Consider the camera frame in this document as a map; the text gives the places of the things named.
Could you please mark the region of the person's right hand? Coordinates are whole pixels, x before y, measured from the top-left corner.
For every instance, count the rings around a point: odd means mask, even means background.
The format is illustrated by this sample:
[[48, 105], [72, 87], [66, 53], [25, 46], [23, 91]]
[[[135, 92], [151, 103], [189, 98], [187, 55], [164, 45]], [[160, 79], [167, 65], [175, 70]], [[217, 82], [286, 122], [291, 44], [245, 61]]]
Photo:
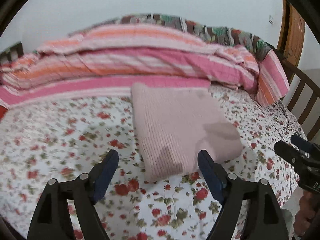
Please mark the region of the person's right hand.
[[295, 216], [295, 222], [293, 224], [296, 235], [304, 235], [311, 225], [318, 208], [319, 194], [313, 194], [312, 192], [304, 190], [299, 200], [299, 211]]

